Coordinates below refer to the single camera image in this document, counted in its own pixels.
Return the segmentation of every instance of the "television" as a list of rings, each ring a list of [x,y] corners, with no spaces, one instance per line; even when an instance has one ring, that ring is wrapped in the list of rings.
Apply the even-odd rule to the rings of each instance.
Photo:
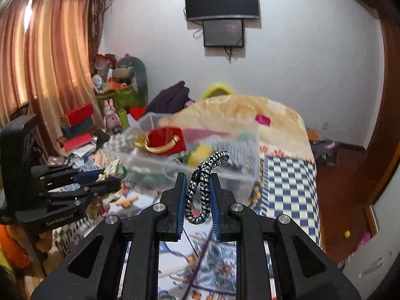
[[[204,47],[240,48],[245,45],[243,20],[218,19],[203,21]]]
[[[258,19],[259,0],[185,0],[187,20]]]

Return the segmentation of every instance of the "clear plastic bin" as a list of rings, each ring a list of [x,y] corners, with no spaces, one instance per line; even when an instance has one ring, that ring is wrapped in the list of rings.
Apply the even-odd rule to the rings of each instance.
[[[214,115],[188,116],[181,114],[154,114],[148,113],[138,121],[145,132],[160,127],[180,127],[188,151],[200,144],[222,143],[240,150],[245,163],[241,170],[219,166],[213,169],[218,173],[221,187],[234,192],[238,202],[248,202],[254,182],[259,176],[260,149],[259,127],[254,119],[235,119]],[[121,133],[129,139],[134,127]],[[195,170],[167,156],[153,155],[145,151],[115,152],[110,145],[105,144],[106,152],[111,159],[121,159],[126,166],[127,178],[136,184],[149,188],[167,190],[175,186],[179,172],[187,174],[188,183]]]

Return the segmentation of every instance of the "black and white braided rope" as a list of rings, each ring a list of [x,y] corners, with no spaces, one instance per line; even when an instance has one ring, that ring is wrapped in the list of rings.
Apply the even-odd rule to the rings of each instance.
[[[191,181],[186,194],[185,217],[192,224],[204,223],[211,212],[210,201],[210,173],[211,170],[229,160],[228,151],[217,151],[213,153],[206,161],[198,165],[197,169],[191,175]],[[192,206],[196,195],[197,185],[200,189],[201,212],[198,216],[193,216]]]

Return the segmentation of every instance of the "stuffed rabbit toy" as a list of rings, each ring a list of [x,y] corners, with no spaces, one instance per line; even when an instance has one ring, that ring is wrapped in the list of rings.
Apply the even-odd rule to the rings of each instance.
[[[115,112],[112,99],[104,100],[104,125],[113,134],[121,133],[121,120]]]

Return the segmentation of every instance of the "metal bolt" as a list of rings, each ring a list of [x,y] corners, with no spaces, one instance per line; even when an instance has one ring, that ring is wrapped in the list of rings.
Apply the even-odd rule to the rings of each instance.
[[[161,212],[165,210],[165,205],[163,203],[157,203],[153,205],[153,210],[156,212]]]
[[[278,220],[280,223],[288,224],[291,221],[291,218],[286,214],[282,214],[279,216]]]
[[[106,224],[114,224],[117,221],[118,221],[118,216],[116,215],[109,215],[108,217],[105,218]]]
[[[235,203],[235,204],[232,204],[232,206],[230,208],[232,209],[232,211],[240,212],[243,210],[243,205],[240,203]]]

